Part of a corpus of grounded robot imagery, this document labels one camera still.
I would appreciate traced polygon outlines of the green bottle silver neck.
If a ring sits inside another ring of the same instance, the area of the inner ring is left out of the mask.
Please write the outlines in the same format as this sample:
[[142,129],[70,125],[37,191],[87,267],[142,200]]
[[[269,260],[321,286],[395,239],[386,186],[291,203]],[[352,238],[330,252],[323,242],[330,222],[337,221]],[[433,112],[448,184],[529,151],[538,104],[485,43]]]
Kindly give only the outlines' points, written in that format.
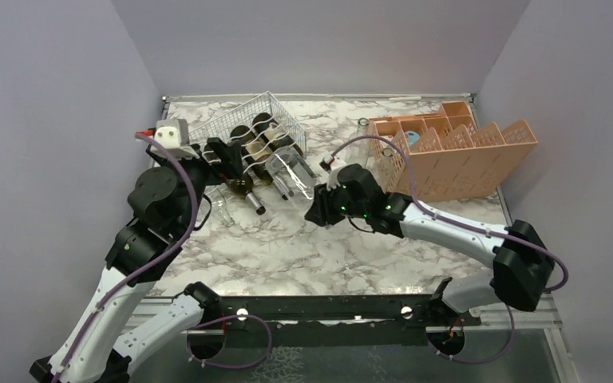
[[264,142],[246,125],[238,125],[233,128],[230,137],[241,143],[243,160],[250,167],[250,170],[265,184],[272,184],[283,200],[288,200],[283,188],[274,183],[274,179],[266,169],[265,160],[268,160],[271,154]]

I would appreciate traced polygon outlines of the green wine bottle front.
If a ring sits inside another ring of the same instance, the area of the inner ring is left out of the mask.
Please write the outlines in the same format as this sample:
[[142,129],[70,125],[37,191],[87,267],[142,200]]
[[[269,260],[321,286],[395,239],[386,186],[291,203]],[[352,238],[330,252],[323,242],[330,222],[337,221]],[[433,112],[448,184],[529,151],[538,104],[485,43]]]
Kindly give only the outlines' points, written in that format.
[[280,148],[292,147],[300,156],[304,156],[303,150],[297,141],[282,127],[282,125],[269,113],[260,113],[252,120],[252,130],[271,151]]

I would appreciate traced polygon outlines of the green bottle black neck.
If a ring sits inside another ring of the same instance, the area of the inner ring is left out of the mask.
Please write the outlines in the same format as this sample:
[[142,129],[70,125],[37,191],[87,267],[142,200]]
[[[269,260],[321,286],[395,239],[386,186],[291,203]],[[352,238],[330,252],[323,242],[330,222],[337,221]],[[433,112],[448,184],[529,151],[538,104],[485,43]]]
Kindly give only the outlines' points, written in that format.
[[266,208],[261,199],[254,193],[254,182],[248,174],[244,174],[237,179],[226,180],[225,184],[232,193],[243,198],[256,215],[266,213]]

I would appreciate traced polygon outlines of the clear bottle silver cap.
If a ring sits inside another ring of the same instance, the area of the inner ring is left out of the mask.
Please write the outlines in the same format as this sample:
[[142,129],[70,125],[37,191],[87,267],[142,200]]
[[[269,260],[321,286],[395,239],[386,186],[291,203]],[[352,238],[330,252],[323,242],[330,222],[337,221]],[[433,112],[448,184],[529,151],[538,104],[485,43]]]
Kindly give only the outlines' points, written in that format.
[[265,167],[291,202],[310,204],[313,201],[314,187],[319,182],[319,177],[294,147],[275,150]]

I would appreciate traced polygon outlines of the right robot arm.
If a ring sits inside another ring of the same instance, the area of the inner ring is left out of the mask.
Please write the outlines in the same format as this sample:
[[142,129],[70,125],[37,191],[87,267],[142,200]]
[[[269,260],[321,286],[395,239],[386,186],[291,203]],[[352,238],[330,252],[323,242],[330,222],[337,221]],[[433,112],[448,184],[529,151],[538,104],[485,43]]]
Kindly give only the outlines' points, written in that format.
[[337,169],[316,185],[304,218],[320,227],[362,219],[374,233],[434,243],[484,265],[483,272],[445,279],[433,293],[429,316],[441,325],[498,302],[536,310],[556,266],[529,223],[488,225],[416,203],[409,195],[383,191],[358,164]]

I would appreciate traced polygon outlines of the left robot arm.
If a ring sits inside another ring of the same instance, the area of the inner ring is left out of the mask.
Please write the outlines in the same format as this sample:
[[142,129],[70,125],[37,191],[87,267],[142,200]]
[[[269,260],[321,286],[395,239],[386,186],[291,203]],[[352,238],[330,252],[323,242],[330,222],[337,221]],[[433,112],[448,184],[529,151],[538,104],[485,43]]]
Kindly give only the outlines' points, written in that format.
[[157,166],[140,174],[128,197],[133,218],[117,233],[101,279],[73,332],[51,356],[36,360],[38,382],[127,382],[177,334],[194,326],[222,328],[220,296],[202,282],[188,284],[174,301],[126,331],[142,299],[163,276],[196,230],[208,185],[224,179],[199,144],[162,151],[148,140]]

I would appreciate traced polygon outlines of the clear glass bottle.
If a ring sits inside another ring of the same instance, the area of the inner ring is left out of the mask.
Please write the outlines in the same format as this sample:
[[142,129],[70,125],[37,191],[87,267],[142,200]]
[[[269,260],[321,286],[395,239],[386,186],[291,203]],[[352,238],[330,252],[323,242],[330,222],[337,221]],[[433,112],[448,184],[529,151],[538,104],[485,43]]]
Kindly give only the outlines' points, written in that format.
[[223,193],[217,187],[214,187],[209,188],[206,191],[206,195],[211,200],[212,211],[216,214],[222,225],[232,227],[235,224],[235,220],[227,209],[227,201]]
[[[359,136],[365,136],[370,126],[370,120],[361,117],[357,120],[357,126],[354,132],[349,136],[349,140],[353,140]],[[370,147],[367,143],[367,139],[356,140],[354,143],[348,145],[344,150],[344,160],[348,164],[356,163],[363,168],[367,167],[368,160],[370,158]]]
[[378,181],[383,188],[388,188],[389,182],[393,179],[396,170],[394,154],[396,151],[387,146],[382,149],[381,155],[376,163]]

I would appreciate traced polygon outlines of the clear glass bottle back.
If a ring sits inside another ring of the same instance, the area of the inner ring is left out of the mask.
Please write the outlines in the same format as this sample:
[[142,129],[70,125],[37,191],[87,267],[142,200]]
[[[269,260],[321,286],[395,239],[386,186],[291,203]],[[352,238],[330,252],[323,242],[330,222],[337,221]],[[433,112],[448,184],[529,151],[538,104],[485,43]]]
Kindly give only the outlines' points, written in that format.
[[[353,140],[359,136],[365,136],[370,126],[370,120],[361,117],[357,120],[357,126],[354,132],[349,136],[349,140]],[[370,158],[370,147],[367,143],[367,139],[356,140],[354,143],[348,145],[344,150],[344,160],[348,164],[356,163],[363,168],[367,167],[368,160]]]

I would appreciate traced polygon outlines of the white wire wine rack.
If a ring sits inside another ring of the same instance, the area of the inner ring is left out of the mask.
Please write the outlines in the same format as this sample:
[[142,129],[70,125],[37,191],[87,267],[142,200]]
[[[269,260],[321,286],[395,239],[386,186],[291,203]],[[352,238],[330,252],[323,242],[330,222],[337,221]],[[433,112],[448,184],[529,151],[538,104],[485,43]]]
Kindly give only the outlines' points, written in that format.
[[243,171],[261,178],[268,173],[267,162],[276,150],[292,147],[304,156],[307,148],[305,129],[269,92],[189,129],[193,144],[204,146],[210,138],[240,143]]

